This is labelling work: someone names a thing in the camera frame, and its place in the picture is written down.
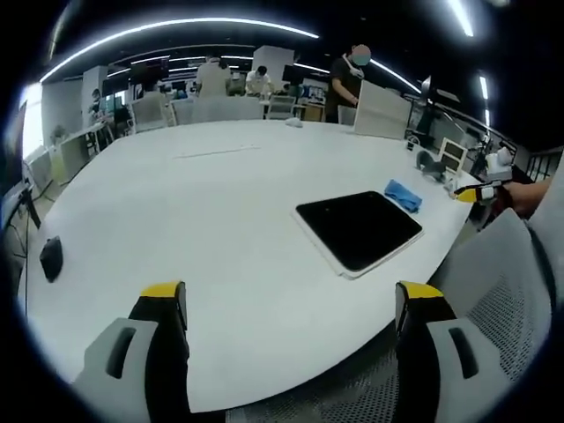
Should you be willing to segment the person's right hand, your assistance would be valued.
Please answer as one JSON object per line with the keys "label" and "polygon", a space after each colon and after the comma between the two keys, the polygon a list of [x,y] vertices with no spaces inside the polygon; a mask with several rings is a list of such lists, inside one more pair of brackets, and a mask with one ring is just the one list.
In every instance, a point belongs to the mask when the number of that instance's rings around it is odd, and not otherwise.
{"label": "person's right hand", "polygon": [[545,193],[548,191],[552,177],[541,182],[522,184],[519,182],[509,182],[504,185],[512,201],[512,208],[515,213],[522,218],[529,218],[537,210]]}

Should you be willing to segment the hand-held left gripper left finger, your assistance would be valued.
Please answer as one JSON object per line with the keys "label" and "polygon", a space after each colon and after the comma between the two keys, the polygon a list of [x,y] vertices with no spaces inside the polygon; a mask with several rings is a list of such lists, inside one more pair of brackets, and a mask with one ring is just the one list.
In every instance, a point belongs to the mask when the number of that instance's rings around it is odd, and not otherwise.
{"label": "hand-held left gripper left finger", "polygon": [[72,388],[102,422],[186,421],[187,329],[185,284],[147,287],[86,348]]}

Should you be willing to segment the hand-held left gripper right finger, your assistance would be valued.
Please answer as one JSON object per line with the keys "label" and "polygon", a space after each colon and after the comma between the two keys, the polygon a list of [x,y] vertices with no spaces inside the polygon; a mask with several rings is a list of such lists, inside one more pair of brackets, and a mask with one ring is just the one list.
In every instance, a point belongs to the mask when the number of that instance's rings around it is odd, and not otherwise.
{"label": "hand-held left gripper right finger", "polygon": [[494,345],[441,291],[396,283],[396,422],[477,422],[494,401]]}

